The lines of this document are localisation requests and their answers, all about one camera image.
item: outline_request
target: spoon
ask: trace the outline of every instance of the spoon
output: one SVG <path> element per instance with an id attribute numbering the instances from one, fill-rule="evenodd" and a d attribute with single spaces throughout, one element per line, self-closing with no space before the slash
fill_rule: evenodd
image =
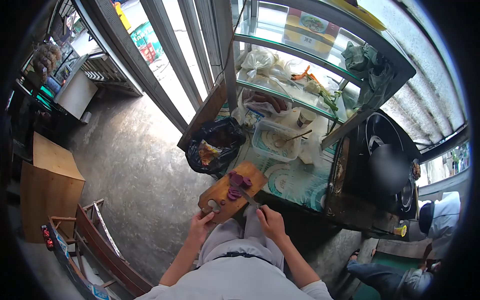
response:
<path id="1" fill-rule="evenodd" d="M 296 138 L 298 138 L 298 137 L 301 137 L 302 135 L 306 135 L 307 133 L 311 133 L 311 132 L 312 132 L 312 130 L 310 129 L 310 130 L 308 130 L 307 132 L 302 133 L 302 134 L 299 134 L 299 135 L 297 135 L 297 136 L 294 136 L 294 137 L 292 137 L 292 138 L 290 138 L 290 139 L 288 139 L 288 140 L 278 139 L 278 140 L 275 141 L 275 147 L 281 148 L 281 147 L 285 146 L 285 143 L 286 143 L 286 142 L 291 141 L 291 140 L 293 140 L 293 139 L 296 139 Z"/>

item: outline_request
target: sleeve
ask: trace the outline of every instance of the sleeve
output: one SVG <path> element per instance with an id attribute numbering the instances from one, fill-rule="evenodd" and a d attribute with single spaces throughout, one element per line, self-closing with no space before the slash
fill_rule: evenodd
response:
<path id="1" fill-rule="evenodd" d="M 423 291 L 432 281 L 433 274 L 423 272 L 422 269 L 415 270 L 410 278 L 405 280 L 404 289 L 413 298 L 419 299 Z"/>
<path id="2" fill-rule="evenodd" d="M 157 285 L 156 287 L 153 287 L 148 293 L 143 294 L 134 300 L 155 300 L 157 299 L 158 296 L 160 296 L 167 288 L 168 286 L 164 286 L 162 284 Z"/>
<path id="3" fill-rule="evenodd" d="M 333 300 L 322 280 L 307 284 L 300 290 L 316 300 Z"/>

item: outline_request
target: plastic cup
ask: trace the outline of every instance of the plastic cup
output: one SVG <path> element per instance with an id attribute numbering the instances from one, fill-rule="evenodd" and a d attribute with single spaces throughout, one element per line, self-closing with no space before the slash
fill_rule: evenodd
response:
<path id="1" fill-rule="evenodd" d="M 300 115 L 297 120 L 297 125 L 300 128 L 305 128 L 308 125 L 310 125 L 310 123 L 312 123 L 316 118 L 317 118 L 317 114 L 314 113 L 313 111 L 309 111 L 306 108 L 300 108 Z"/>
<path id="2" fill-rule="evenodd" d="M 401 237 L 404 237 L 407 234 L 407 226 L 404 225 L 403 227 L 396 227 L 393 230 L 393 234 L 399 235 Z"/>

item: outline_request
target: gas stove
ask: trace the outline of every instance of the gas stove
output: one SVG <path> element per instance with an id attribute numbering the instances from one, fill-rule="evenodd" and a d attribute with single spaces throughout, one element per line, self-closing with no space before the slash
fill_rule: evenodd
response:
<path id="1" fill-rule="evenodd" d="M 373 113 L 366 121 L 353 129 L 348 137 L 348 162 L 343 191 L 363 201 L 375 204 L 379 209 L 401 217 L 413 218 L 416 214 L 414 203 L 414 179 L 411 174 L 405 187 L 395 195 L 384 195 L 372 183 L 369 159 L 372 152 L 383 144 L 401 149 L 409 161 L 420 155 L 410 137 L 381 110 Z"/>

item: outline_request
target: carrot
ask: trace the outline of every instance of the carrot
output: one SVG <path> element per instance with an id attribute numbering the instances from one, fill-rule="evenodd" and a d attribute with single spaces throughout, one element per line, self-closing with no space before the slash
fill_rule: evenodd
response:
<path id="1" fill-rule="evenodd" d="M 302 79 L 303 77 L 305 77 L 307 75 L 307 72 L 308 72 L 309 69 L 310 69 L 310 65 L 307 67 L 305 72 L 303 72 L 301 75 L 292 76 L 292 80 Z"/>
<path id="2" fill-rule="evenodd" d="M 318 84 L 320 84 L 320 82 L 318 82 L 318 80 L 315 78 L 315 76 L 313 75 L 313 73 L 310 73 L 308 74 L 313 80 L 315 80 Z"/>

